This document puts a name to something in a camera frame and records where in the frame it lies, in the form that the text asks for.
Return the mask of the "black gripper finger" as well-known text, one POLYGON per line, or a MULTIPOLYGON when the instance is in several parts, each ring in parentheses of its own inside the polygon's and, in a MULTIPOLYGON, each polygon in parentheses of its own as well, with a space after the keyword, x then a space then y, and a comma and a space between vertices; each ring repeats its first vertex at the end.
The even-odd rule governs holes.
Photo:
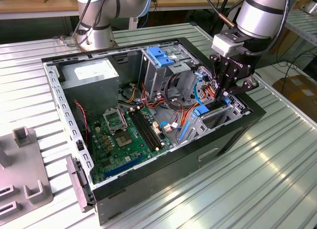
POLYGON ((213 65, 211 75, 217 84, 215 99, 220 100, 224 92, 229 92, 232 83, 231 59, 220 55, 210 55, 210 61, 213 65))
POLYGON ((238 85, 238 82, 239 81, 236 77, 233 79, 227 79, 222 86, 223 91, 230 95, 237 95, 246 93, 259 87, 259 82, 253 77, 253 75, 242 79, 241 85, 238 85))

